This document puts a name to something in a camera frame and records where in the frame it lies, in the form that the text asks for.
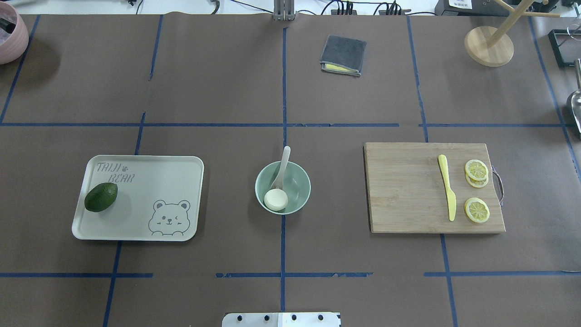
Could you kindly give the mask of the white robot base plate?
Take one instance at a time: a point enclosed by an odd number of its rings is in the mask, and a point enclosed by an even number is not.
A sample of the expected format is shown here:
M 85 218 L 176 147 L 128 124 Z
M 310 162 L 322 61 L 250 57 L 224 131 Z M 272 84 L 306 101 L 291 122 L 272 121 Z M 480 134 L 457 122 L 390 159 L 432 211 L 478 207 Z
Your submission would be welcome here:
M 340 327 L 338 312 L 248 312 L 229 313 L 222 327 Z

